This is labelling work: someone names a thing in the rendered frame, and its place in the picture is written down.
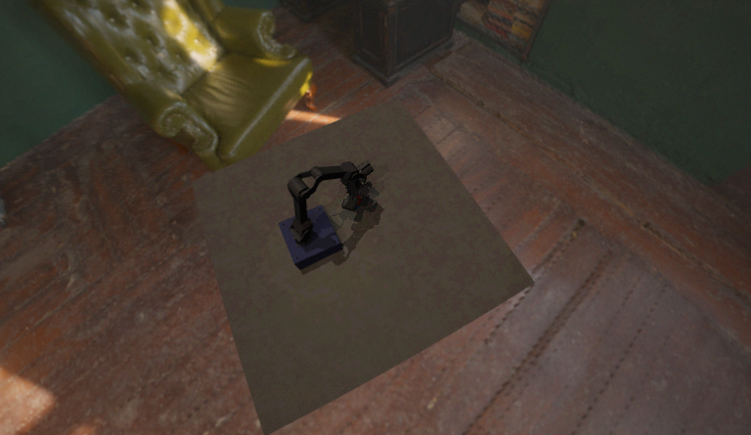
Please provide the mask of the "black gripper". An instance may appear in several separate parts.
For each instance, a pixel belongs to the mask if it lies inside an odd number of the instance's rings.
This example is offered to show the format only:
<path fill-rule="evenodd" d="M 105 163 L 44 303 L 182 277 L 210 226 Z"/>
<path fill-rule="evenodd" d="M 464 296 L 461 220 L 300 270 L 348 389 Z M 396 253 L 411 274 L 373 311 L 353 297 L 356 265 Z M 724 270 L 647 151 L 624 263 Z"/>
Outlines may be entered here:
<path fill-rule="evenodd" d="M 355 196 L 355 193 L 356 191 L 358 192 L 357 189 L 359 189 L 360 182 L 366 183 L 367 177 L 365 177 L 364 179 L 360 178 L 358 180 L 359 180 L 359 185 L 354 189 L 350 189 L 347 186 L 345 186 L 345 189 L 347 189 L 346 193 L 349 194 L 349 196 L 347 196 L 343 200 L 343 203 L 341 204 L 343 209 L 355 211 L 357 203 L 359 201 L 359 199 Z"/>

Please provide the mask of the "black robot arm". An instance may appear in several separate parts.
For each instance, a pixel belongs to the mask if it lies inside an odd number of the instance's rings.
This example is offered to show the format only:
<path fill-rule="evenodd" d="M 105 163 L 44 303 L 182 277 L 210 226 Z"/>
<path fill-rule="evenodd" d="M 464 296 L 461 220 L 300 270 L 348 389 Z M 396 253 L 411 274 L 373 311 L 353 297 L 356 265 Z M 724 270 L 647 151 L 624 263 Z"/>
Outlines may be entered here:
<path fill-rule="evenodd" d="M 366 160 L 358 167 L 350 161 L 342 162 L 338 166 L 314 166 L 307 171 L 299 172 L 293 178 L 291 178 L 287 184 L 287 187 L 294 199 L 295 219 L 289 227 L 290 232 L 293 234 L 297 247 L 304 246 L 311 243 L 310 234 L 313 228 L 313 222 L 307 216 L 306 199 L 313 194 L 319 183 L 323 180 L 340 179 L 340 182 L 350 189 L 354 189 L 359 185 L 360 178 L 364 179 L 374 171 L 370 163 Z M 308 186 L 301 180 L 305 177 L 312 176 L 315 181 L 312 187 Z M 357 189 L 355 196 L 361 196 L 368 199 L 373 190 L 372 183 L 367 182 L 362 185 L 360 182 L 359 189 Z"/>

